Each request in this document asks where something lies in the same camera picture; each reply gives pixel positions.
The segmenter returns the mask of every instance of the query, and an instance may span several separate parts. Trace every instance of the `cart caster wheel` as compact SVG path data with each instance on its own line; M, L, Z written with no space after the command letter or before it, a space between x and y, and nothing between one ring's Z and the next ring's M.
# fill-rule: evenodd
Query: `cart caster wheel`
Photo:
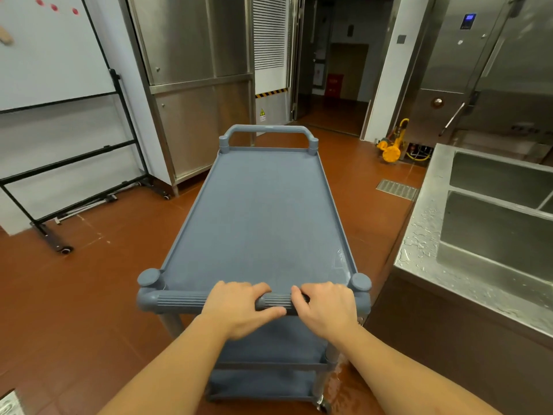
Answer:
M328 402L328 400L323 399L322 402L317 405L317 410L321 413L326 413L330 415L332 413L332 406L330 405L330 402Z
M70 254L73 251L73 248L71 246L64 246L61 250L61 254Z

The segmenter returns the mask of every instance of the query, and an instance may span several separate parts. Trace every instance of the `cart handle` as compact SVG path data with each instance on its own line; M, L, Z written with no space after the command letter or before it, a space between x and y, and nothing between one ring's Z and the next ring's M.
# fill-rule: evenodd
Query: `cart handle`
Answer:
M355 303L357 314L366 316L370 312L370 296L368 292L356 292ZM204 308L209 292L184 292L168 290L150 290L139 292L137 296L138 307L144 312L154 313L178 313L200 314ZM269 307L284 307L288 316L297 316L298 312L292 303L290 294L263 294L255 301L256 310L264 310Z
M311 131L306 127L299 125L232 125L225 135L219 137L219 150L222 154L230 151L228 141L235 132L285 132L285 133L300 133L305 135L309 140L308 153L312 156L317 155L319 149L319 139L315 138Z

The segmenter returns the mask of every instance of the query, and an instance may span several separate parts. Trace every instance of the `stainless steel cabinet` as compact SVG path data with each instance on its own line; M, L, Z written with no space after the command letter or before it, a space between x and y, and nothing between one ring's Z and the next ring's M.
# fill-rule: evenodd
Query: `stainless steel cabinet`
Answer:
M229 126L255 121L251 0L128 1L176 185L211 166Z

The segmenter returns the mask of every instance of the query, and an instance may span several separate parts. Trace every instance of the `whiteboard stand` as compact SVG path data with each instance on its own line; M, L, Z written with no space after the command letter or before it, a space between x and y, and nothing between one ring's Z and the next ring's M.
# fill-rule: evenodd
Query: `whiteboard stand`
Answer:
M138 142L138 137L137 137L137 134L136 134L136 131L135 131L135 126L133 125L133 122L130 118L129 109L128 109L127 104L125 102L125 97L123 96L123 90L121 88L121 83L120 83L121 76L119 74L117 74L114 69L109 69L109 74L112 77L113 86L115 88L115 91L104 93L104 94L99 95L99 96L109 96L109 95L114 95L114 94L117 94L119 96L119 99L121 101L121 105L123 106L123 111L125 113L125 118L127 119L127 123L129 125L130 132L132 134L132 139L130 139L128 141L125 141L125 142L122 142L122 143L119 143L119 144L115 144L113 146L104 146L104 147L99 148L97 150L94 150L92 152L79 154L77 156L70 157L69 159L56 161L55 163L47 164L45 166L37 167L37 168L32 169L32 170L27 170L27 171L21 172L21 173L16 174L16 175L8 176L7 178L0 179L0 188L17 205L17 207L25 214L25 216L27 216L27 218L31 221L31 227L33 227L35 230L37 230L38 234L40 236L42 236L45 239L45 241L56 252L59 252L59 253L62 253L62 254L71 253L73 251L73 247L69 244L66 244L55 233L53 233L52 230L50 230L48 227L46 227L45 224L44 224L45 222L47 222L49 220L52 220L53 218L57 218L57 217L65 215L65 214L68 214L69 212L71 212L71 211L73 211L77 208L83 207L85 205L88 205L91 202L95 202L95 201L99 201L99 200L108 200L109 201L109 198L111 197L112 194L114 194L115 192L119 191L120 189L126 188L127 186L132 185L132 184L139 184L141 186L147 186L148 188L152 189L157 194L161 195L166 200L169 200L171 198L171 196L167 192L165 192L162 188L159 188L159 187L157 187L153 184L154 176L152 176L148 172L148 165L146 164L146 160L144 159L144 154L142 153L142 149L141 149L140 144ZM83 98L69 99L68 101L79 101L79 100L82 100L82 99ZM18 109L15 109L15 110L1 111L0 113L2 113L2 114L3 113L10 113L10 112L15 112L15 111L20 111L22 109L30 109L30 108L41 107L41 106L45 106L45 105L44 104L39 104L39 105L36 105L36 106L18 108ZM109 153L109 152L112 152L112 151L117 150L119 148L123 148L123 147L127 147L127 146L135 146L136 149L137 149L137 152L138 152L138 155L140 157L141 164L142 164L142 168L144 169L144 173L141 176L137 176L136 178L131 179L131 180L124 180L119 185L114 186L113 188L107 189L107 190L105 190L103 192L100 192L96 195L92 195L92 196L90 196L86 199L83 199L82 201L75 202L72 205L69 205L65 208L62 208L62 209L57 210L55 212L52 212L51 214L45 215L44 217L34 218L33 216L31 216L29 211L27 211L24 208L24 206L11 194L11 192L6 187L6 185L17 182L19 180L30 178L32 176L39 175L41 173L45 173L45 172L53 170L53 169L58 169L59 167L67 166L69 164L73 164L73 163L76 163L78 161L90 159L90 158L98 156L100 154Z

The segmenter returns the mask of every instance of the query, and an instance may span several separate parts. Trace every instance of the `right hand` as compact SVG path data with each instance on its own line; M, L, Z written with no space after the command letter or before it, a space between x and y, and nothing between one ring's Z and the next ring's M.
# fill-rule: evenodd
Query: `right hand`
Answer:
M309 296L309 303L301 293ZM304 284L301 289L293 286L292 303L303 323L334 345L344 330L357 325L353 291L343 284Z

